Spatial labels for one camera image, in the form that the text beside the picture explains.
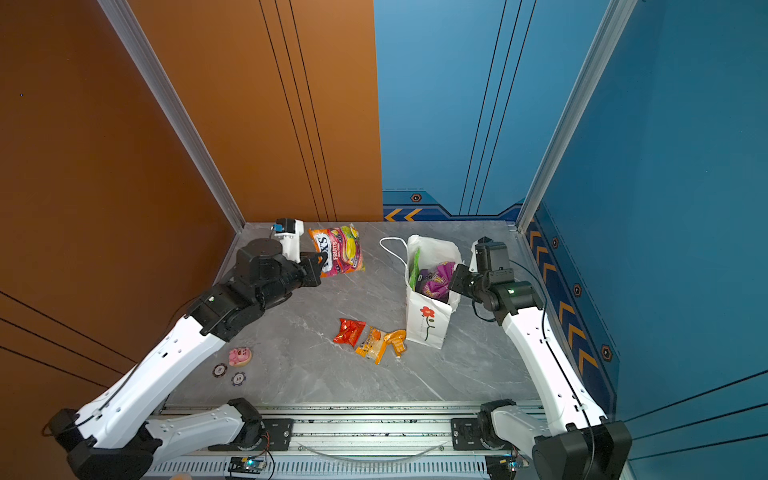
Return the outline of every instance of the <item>green snack package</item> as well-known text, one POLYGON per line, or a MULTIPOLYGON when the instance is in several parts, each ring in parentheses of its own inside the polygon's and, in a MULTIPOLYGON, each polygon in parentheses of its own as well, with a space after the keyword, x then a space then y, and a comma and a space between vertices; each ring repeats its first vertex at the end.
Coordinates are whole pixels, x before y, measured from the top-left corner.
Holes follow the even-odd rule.
POLYGON ((416 249, 416 253, 413 255, 413 267, 411 268, 411 278, 408 284, 411 286, 411 290, 416 291, 416 277, 419 276, 419 254, 422 252, 421 247, 416 249))

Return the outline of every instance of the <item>gray marble tabletop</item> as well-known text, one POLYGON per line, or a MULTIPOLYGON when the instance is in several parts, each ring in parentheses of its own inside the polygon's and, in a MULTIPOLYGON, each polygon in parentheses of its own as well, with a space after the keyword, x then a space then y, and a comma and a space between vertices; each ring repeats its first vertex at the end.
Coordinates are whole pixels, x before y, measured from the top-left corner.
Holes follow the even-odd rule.
MULTIPOLYGON (((453 313, 442 349, 406 340, 408 349, 400 359, 388 347, 376 365, 355 354, 350 345, 332 341, 339 332, 339 318, 363 320, 386 332, 406 327, 404 267, 379 246, 380 238, 407 240, 418 234, 450 240, 468 263, 472 242, 487 236, 506 242, 510 257, 532 270, 529 254, 522 251, 504 222, 362 222, 355 227, 360 232, 365 272, 329 277, 318 288, 297 290, 289 301, 268 310, 203 361, 171 393, 166 407, 218 406, 237 397, 254 405, 538 398, 512 341, 495 323, 475 317, 467 299, 453 313), (241 368, 229 367, 224 376, 215 378, 215 365, 227 363, 229 351, 238 346, 251 348, 251 362, 241 368), (232 384, 236 372, 246 376, 241 386, 232 384)), ((270 224, 249 223, 237 246, 269 233, 270 224)), ((302 250, 314 251, 309 235, 302 235, 301 244, 302 250)), ((389 248, 405 253, 400 243, 392 242, 389 248)), ((521 277, 529 280, 525 273, 521 277)), ((480 313, 491 315, 484 310, 480 313)))

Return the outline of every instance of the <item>white paper bag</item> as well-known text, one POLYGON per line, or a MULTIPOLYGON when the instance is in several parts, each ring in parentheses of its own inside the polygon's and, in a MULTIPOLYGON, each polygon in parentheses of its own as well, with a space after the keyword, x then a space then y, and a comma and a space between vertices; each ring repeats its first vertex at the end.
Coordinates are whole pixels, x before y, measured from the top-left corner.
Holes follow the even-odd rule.
POLYGON ((411 342, 422 343, 433 346, 436 349, 442 348, 445 340, 445 333, 448 330, 448 323, 451 320, 451 313, 458 308, 458 302, 462 296, 456 292, 450 292, 448 303, 439 302, 414 292, 409 285, 409 272, 413 265, 416 251, 419 253, 419 269, 430 270, 443 262, 463 263, 462 255, 458 247, 453 242, 437 240, 435 238, 421 237, 412 235, 406 243, 402 238, 385 237, 379 240, 379 245, 395 257, 398 257, 406 268, 404 278, 406 280, 406 339, 411 342), (399 240, 406 246, 408 254, 408 263, 399 255, 384 247, 384 240, 399 240))

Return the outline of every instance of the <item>flower stem print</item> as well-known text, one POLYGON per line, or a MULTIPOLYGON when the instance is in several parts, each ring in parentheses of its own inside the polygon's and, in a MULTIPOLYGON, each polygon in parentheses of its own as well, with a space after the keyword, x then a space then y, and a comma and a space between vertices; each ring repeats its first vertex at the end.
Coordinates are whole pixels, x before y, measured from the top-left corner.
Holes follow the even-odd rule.
POLYGON ((435 322, 435 310, 430 309, 428 306, 423 307, 420 312, 424 316, 424 321, 427 324, 427 334, 424 337, 424 341, 426 342, 429 338, 429 329, 435 328, 433 325, 429 325, 430 322, 435 322))

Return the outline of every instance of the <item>small red candy wrapper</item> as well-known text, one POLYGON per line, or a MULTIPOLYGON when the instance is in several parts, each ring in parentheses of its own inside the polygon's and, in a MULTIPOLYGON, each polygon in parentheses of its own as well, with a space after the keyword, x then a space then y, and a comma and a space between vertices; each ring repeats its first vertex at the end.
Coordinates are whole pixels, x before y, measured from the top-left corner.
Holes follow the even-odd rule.
POLYGON ((366 323, 359 322, 358 320, 339 320, 341 320, 341 328, 339 329, 339 335, 333 341, 335 343, 348 343, 351 346, 355 346, 360 338, 360 333, 366 328, 366 323))

